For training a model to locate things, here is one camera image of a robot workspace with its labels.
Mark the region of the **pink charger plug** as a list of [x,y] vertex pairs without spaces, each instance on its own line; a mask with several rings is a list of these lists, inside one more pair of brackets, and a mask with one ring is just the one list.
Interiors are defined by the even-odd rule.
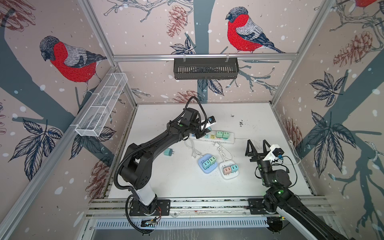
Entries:
[[229,175],[231,173],[231,166],[223,168],[223,174]]

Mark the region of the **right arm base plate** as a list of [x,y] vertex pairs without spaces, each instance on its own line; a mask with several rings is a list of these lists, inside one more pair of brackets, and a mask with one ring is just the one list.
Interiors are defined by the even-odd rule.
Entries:
[[264,198],[250,198],[248,204],[252,215],[275,214],[278,207],[277,203]]

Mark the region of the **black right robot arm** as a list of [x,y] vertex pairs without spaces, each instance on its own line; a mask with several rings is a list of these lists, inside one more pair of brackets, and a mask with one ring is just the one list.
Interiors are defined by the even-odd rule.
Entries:
[[258,179],[267,189],[262,198],[248,199],[248,209],[252,215],[262,213],[278,214],[292,224],[308,240],[345,240],[346,237],[323,222],[311,212],[294,194],[289,170],[278,169],[277,161],[284,158],[284,151],[278,145],[270,145],[263,140],[263,152],[258,153],[251,140],[247,141],[245,156],[257,163]]

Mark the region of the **green charger plug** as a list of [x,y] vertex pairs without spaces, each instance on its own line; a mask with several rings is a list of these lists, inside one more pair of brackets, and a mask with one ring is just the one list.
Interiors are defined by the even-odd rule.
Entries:
[[210,165],[214,165],[216,163],[216,158],[214,156],[212,156],[211,158],[209,158],[209,162],[210,162]]
[[224,135],[224,132],[222,132],[222,131],[217,131],[217,132],[216,132],[216,137],[217,137],[217,138],[220,138],[220,139],[221,139],[221,138],[223,138],[223,135]]
[[222,139],[223,140],[227,140],[230,138],[230,133],[229,132],[223,132],[223,136],[222,136]]

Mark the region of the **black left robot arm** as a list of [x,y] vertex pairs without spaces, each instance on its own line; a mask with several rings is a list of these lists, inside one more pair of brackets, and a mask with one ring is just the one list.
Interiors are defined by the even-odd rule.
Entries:
[[182,113],[166,124],[166,130],[154,139],[140,144],[131,144],[114,172],[113,182],[117,189],[128,190],[125,214],[130,225],[142,235],[150,235],[153,230],[141,229],[130,218],[128,207],[137,201],[144,214],[153,214],[158,207],[158,196],[149,181],[152,176],[154,160],[173,144],[185,141],[191,134],[198,139],[209,132],[210,125],[215,124],[215,117],[207,114],[198,97],[192,96],[187,101]]

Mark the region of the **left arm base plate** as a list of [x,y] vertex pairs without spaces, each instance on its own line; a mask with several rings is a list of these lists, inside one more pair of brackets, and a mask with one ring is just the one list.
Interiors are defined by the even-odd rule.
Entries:
[[170,214],[171,201],[154,199],[149,206],[146,206],[139,200],[132,200],[129,207],[129,215],[134,217],[168,216]]

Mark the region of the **light teal charger plug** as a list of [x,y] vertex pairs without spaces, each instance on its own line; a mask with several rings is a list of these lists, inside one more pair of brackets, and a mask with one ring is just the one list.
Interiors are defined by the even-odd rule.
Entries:
[[209,160],[203,162],[202,166],[204,170],[208,169],[211,166]]

